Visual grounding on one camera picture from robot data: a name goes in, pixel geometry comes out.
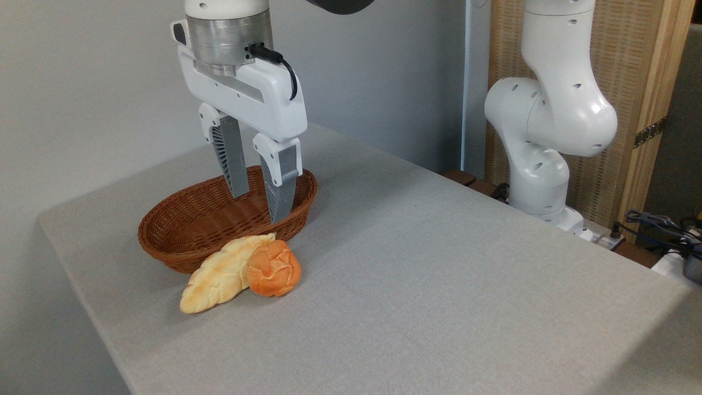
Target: bread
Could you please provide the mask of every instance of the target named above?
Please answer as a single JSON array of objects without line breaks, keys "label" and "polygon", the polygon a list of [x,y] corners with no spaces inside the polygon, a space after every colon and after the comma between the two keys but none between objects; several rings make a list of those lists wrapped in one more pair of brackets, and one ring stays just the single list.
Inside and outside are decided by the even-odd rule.
[{"label": "bread", "polygon": [[199,313],[234,299],[249,287],[246,267],[251,254],[273,240],[275,233],[235,239],[210,255],[190,277],[180,299],[180,310]]},{"label": "bread", "polygon": [[300,262],[283,240],[256,248],[246,272],[251,290],[265,297],[283,296],[300,281]]}]

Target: brown wicker basket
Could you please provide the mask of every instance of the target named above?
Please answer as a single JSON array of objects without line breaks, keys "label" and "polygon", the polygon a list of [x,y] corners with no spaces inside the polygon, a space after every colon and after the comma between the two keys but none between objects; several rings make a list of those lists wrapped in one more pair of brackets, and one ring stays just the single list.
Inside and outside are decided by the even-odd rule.
[{"label": "brown wicker basket", "polygon": [[290,240],[307,222],[317,180],[305,170],[298,177],[290,215],[271,224],[261,167],[249,167],[247,173],[250,191],[236,199],[219,176],[160,202],[139,225],[141,247],[169,268],[192,273],[232,239],[275,232],[277,239]]}]

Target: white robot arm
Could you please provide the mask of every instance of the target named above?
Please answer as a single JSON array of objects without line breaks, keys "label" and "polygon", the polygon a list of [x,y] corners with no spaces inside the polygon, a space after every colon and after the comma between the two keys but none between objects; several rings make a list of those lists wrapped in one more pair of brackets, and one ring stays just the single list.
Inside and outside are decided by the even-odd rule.
[{"label": "white robot arm", "polygon": [[[308,0],[338,14],[373,0]],[[178,57],[200,119],[233,196],[249,191],[239,121],[256,129],[271,222],[288,216],[303,172],[305,99],[292,67],[273,51],[268,0],[185,0],[186,19],[171,24]]]},{"label": "white robot arm", "polygon": [[590,63],[594,9],[595,0],[526,0],[522,55],[538,81],[502,79],[485,102],[510,162],[510,205],[584,238],[583,217],[565,204],[570,175],[559,152],[595,156],[616,133]]}]

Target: wire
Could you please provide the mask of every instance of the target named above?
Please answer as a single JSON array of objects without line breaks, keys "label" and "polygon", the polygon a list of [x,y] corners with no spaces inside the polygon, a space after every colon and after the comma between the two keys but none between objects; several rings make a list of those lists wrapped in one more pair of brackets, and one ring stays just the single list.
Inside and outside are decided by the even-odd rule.
[{"label": "wire", "polygon": [[636,236],[638,236],[638,237],[640,237],[648,242],[652,242],[654,244],[657,244],[657,245],[660,245],[663,247],[667,247],[671,250],[677,250],[677,251],[680,251],[680,252],[685,253],[685,254],[690,254],[690,255],[696,257],[697,259],[702,259],[702,252],[695,250],[694,247],[690,247],[689,244],[664,242],[661,240],[656,240],[656,239],[653,239],[653,238],[646,236],[645,234],[643,234],[641,232],[637,232],[631,228],[628,228],[627,226],[624,226],[621,222],[615,222],[615,225],[619,225],[625,231],[632,233],[632,234],[634,234],[634,235],[636,235]]},{"label": "wire", "polygon": [[[670,239],[670,240],[662,240],[662,241],[663,241],[663,242],[669,242],[669,243],[675,244],[678,240],[679,240],[679,239]],[[646,247],[645,250],[646,250],[646,251],[650,251],[650,252],[655,252],[655,251],[657,251],[657,250],[668,250],[668,248],[665,247],[665,246],[656,244],[656,245],[654,245],[654,246],[652,246],[652,247]]]},{"label": "wire", "polygon": [[285,59],[281,59],[281,62],[283,65],[288,69],[290,72],[290,79],[293,82],[293,94],[290,96],[290,100],[292,101],[297,95],[298,95],[298,78],[295,76],[295,70],[290,66],[290,63],[287,62]]},{"label": "wire", "polygon": [[263,46],[263,44],[252,44],[246,47],[246,50],[253,55],[254,58],[261,58],[263,60],[268,60],[271,63],[277,65],[282,64],[290,72],[291,85],[293,87],[293,93],[290,96],[290,101],[294,100],[298,95],[298,78],[295,76],[295,70],[290,66],[280,52],[273,51]]},{"label": "wire", "polygon": [[668,235],[673,235],[678,238],[685,238],[689,240],[702,241],[694,234],[684,231],[681,226],[678,226],[669,216],[664,215],[653,215],[647,212],[640,212],[638,210],[629,210],[624,214],[626,222],[629,224],[644,224],[648,225],[648,228],[642,230],[647,231],[651,227],[657,228],[660,231],[667,233]]}]

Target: metal hinge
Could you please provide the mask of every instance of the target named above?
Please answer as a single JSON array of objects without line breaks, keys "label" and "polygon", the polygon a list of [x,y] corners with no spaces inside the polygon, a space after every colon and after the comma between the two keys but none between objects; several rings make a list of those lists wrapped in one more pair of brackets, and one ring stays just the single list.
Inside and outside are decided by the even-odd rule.
[{"label": "metal hinge", "polygon": [[655,124],[652,124],[646,129],[640,131],[639,133],[636,133],[636,139],[634,140],[634,148],[640,147],[641,145],[645,144],[648,140],[651,140],[653,137],[656,137],[659,134],[663,133],[665,121],[667,120],[667,118],[668,117],[663,117],[663,119],[656,122]]}]

